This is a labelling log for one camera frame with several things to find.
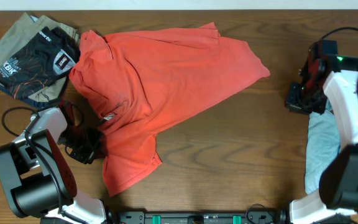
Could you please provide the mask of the red t-shirt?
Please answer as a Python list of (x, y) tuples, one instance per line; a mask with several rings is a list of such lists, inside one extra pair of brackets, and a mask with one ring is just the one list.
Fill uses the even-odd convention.
[(103, 180), (116, 195), (160, 164), (158, 133), (268, 77), (247, 42), (197, 28), (81, 35), (69, 79), (103, 120)]

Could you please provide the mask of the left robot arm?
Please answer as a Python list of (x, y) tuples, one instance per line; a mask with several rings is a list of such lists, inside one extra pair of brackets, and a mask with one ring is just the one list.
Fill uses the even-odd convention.
[(33, 110), (29, 125), (0, 146), (0, 181), (13, 214), (41, 223), (112, 223), (100, 199), (79, 191), (63, 152), (82, 163), (104, 157), (102, 133), (75, 121), (75, 105), (61, 101)]

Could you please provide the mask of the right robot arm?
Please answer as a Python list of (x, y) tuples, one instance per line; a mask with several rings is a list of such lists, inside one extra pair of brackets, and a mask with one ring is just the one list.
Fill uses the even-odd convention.
[(309, 47), (300, 76), (285, 106), (323, 114), (331, 104), (341, 151), (322, 173), (318, 190), (290, 203), (289, 222), (347, 223), (358, 212), (358, 58), (339, 55), (335, 40), (320, 39)]

